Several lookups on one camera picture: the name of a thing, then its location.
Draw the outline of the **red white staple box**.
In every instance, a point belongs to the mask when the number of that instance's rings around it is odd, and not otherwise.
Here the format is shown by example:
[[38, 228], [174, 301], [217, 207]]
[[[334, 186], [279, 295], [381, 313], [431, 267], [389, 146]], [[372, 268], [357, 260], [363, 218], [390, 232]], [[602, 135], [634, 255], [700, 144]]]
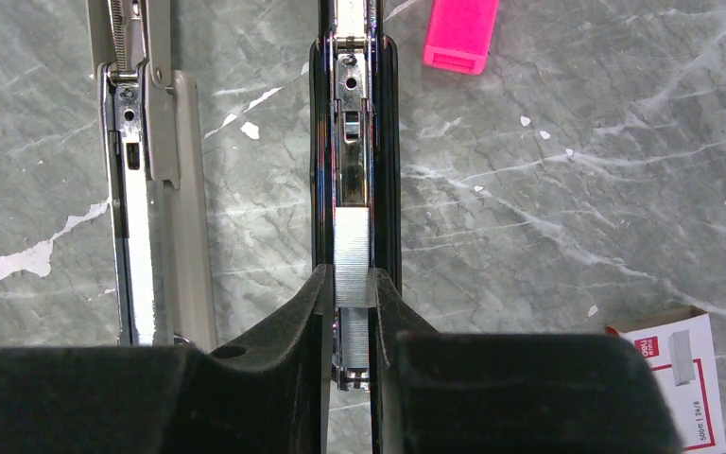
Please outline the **red white staple box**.
[[632, 343], [665, 398], [685, 453], [725, 453], [717, 365], [708, 313], [671, 308], [644, 319], [616, 321], [606, 332]]

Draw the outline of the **beige black stapler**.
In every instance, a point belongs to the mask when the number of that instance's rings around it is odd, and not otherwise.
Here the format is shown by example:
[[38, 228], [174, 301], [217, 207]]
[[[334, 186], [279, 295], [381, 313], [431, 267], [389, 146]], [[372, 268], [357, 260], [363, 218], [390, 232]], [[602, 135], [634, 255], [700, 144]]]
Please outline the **beige black stapler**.
[[195, 78], [167, 1], [87, 4], [122, 345], [216, 347]]

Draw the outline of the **pink plastic staple remover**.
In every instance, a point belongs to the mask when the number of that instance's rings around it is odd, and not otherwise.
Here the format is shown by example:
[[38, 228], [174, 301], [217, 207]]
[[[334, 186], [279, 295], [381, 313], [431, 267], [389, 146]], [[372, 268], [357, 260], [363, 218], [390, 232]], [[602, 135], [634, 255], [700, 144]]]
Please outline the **pink plastic staple remover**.
[[423, 64], [478, 76], [486, 65], [499, 0], [434, 0], [423, 43]]

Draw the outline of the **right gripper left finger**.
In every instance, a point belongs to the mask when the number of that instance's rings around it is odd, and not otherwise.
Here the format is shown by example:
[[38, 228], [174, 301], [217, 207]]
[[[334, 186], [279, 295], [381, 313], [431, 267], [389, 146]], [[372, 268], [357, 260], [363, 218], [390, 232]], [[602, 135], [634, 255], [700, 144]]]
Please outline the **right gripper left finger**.
[[332, 271], [204, 353], [0, 348], [0, 453], [322, 453]]

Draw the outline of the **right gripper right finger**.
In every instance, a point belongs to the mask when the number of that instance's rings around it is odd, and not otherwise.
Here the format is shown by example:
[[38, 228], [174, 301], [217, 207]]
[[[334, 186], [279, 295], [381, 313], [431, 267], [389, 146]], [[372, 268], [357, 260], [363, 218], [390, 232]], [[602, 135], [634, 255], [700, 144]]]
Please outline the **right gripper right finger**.
[[679, 453], [648, 364], [600, 334], [442, 333], [368, 273], [377, 453]]

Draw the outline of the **silver staple strip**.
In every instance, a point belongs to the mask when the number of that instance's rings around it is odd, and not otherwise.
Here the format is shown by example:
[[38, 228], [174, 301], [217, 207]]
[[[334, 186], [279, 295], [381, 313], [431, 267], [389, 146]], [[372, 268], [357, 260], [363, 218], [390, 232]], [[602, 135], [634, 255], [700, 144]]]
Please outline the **silver staple strip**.
[[368, 370], [369, 313], [364, 307], [342, 307], [338, 312], [339, 363], [344, 369]]
[[369, 208], [336, 208], [334, 265], [337, 307], [367, 306], [370, 232]]

